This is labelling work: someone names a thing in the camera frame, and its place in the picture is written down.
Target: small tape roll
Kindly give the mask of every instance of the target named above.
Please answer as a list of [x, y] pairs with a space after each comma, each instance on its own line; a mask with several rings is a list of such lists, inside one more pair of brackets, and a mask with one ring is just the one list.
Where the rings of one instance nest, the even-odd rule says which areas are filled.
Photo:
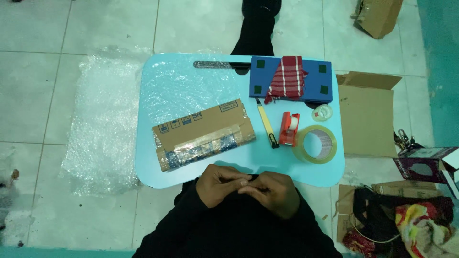
[[290, 122], [290, 126], [289, 126], [289, 131], [294, 131], [296, 128], [297, 128], [297, 125], [298, 125], [298, 119], [296, 117], [290, 117], [291, 118], [291, 122]]
[[318, 106], [312, 113], [313, 120], [316, 122], [327, 121], [331, 116], [333, 116], [333, 109], [327, 104]]
[[[306, 137], [308, 133], [316, 135], [322, 143], [322, 149], [315, 157], [310, 156], [304, 148], [304, 137]], [[309, 161], [314, 164], [325, 164], [329, 162], [335, 156], [336, 150], [335, 136], [328, 128], [321, 125], [311, 125], [298, 131], [295, 136], [295, 147], [292, 148], [293, 154], [297, 159], [303, 162]]]

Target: foot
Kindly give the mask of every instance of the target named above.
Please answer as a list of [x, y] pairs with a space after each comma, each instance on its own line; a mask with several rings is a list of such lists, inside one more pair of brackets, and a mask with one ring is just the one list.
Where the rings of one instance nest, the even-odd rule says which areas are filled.
[[247, 17], [265, 10], [276, 16], [280, 11], [281, 5], [282, 0], [243, 0], [242, 15]]

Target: orange tape dispenser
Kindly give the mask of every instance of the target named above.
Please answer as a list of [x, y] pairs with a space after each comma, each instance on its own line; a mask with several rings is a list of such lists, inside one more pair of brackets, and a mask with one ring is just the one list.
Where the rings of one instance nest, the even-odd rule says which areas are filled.
[[282, 115], [282, 123], [280, 125], [279, 143], [295, 147], [295, 135], [298, 132], [298, 124], [300, 122], [300, 114], [284, 112]]

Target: yellow utility knife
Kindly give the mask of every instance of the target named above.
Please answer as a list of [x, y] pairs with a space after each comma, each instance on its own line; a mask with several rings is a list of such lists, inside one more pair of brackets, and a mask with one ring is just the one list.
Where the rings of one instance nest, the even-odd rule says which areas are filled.
[[276, 137], [274, 136], [273, 128], [269, 123], [268, 116], [266, 116], [266, 112], [264, 111], [263, 106], [258, 98], [257, 100], [258, 112], [260, 112], [261, 120], [263, 120], [264, 128], [266, 129], [266, 133], [268, 134], [269, 143], [273, 149], [279, 148], [279, 143], [277, 143]]

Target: bubble wrap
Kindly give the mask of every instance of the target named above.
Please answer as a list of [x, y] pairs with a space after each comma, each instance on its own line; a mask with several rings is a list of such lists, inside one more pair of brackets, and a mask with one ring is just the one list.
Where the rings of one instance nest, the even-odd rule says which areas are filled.
[[148, 50], [104, 49], [80, 63], [75, 109], [61, 177], [74, 194], [122, 193], [134, 170], [141, 68]]
[[[153, 124], [162, 124], [234, 100], [237, 75], [216, 49], [181, 60], [147, 63], [142, 76], [143, 107]], [[194, 61], [215, 62], [219, 69], [197, 69]]]

